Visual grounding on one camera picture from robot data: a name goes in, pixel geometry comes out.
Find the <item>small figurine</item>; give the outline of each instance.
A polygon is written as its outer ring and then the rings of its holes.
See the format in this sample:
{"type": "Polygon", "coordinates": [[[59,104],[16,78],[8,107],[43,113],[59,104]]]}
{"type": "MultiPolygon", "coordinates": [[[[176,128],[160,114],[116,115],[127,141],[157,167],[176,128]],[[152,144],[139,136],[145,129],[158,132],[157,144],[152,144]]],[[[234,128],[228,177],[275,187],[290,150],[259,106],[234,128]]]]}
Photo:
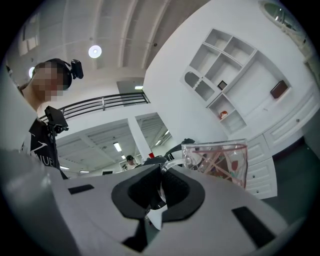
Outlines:
{"type": "Polygon", "coordinates": [[[222,112],[220,113],[220,119],[225,118],[227,115],[228,115],[228,112],[227,112],[227,111],[222,111],[222,112]]]}

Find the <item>distant person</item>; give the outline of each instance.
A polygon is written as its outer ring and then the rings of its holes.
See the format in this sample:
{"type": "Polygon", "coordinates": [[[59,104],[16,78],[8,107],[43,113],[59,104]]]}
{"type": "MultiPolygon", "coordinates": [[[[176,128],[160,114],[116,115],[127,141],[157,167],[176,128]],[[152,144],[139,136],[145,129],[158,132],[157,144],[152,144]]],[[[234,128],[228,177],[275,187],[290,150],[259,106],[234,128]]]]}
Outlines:
{"type": "Polygon", "coordinates": [[[134,157],[132,155],[128,155],[126,157],[126,161],[128,162],[128,165],[127,165],[128,170],[134,169],[138,166],[138,164],[134,162],[134,157]]]}

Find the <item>black t-shirt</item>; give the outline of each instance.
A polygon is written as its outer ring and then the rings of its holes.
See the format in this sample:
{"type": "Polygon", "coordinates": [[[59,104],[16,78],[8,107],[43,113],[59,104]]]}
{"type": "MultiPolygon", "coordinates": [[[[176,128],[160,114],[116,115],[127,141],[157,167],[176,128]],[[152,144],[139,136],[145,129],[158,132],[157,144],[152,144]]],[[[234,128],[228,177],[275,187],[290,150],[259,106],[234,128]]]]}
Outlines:
{"type": "Polygon", "coordinates": [[[57,168],[62,177],[67,179],[67,176],[60,170],[58,157],[55,157],[55,145],[47,125],[36,119],[29,132],[31,134],[30,153],[35,154],[45,166],[57,168]]]}

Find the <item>handrail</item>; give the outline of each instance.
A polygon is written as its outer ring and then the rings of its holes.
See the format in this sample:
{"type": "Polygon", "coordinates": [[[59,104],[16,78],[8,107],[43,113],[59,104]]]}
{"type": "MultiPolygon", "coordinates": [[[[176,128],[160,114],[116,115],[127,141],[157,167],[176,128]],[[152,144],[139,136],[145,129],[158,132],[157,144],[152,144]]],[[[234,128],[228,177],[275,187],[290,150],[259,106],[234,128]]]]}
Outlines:
{"type": "MultiPolygon", "coordinates": [[[[70,119],[70,118],[73,118],[82,114],[86,114],[89,112],[93,112],[93,111],[98,111],[98,110],[106,111],[106,109],[112,108],[112,107],[127,106],[132,104],[141,104],[141,103],[144,103],[144,104],[150,103],[145,93],[130,92],[130,93],[120,93],[120,94],[112,94],[112,95],[106,95],[102,97],[90,98],[90,99],[82,100],[67,106],[63,106],[58,110],[60,110],[63,113],[63,116],[65,119],[70,119]]],[[[41,116],[40,119],[44,122],[48,121],[48,118],[45,115],[41,116]]]]}

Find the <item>ceiling light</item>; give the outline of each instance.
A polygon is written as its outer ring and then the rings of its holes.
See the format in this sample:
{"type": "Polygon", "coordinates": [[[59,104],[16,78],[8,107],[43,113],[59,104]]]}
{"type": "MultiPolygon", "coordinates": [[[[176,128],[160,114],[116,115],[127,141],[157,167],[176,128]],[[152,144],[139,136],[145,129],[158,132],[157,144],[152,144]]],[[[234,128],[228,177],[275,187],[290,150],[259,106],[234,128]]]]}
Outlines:
{"type": "Polygon", "coordinates": [[[32,78],[32,72],[34,71],[35,67],[30,67],[29,69],[29,77],[32,78]]]}
{"type": "Polygon", "coordinates": [[[98,58],[101,53],[102,53],[102,50],[101,50],[101,47],[99,45],[94,45],[94,46],[91,46],[89,51],[89,56],[93,59],[95,58],[98,58]]]}
{"type": "Polygon", "coordinates": [[[116,149],[118,152],[121,151],[121,147],[120,147],[120,145],[119,145],[118,142],[113,143],[113,145],[114,145],[115,149],[116,149]]]}

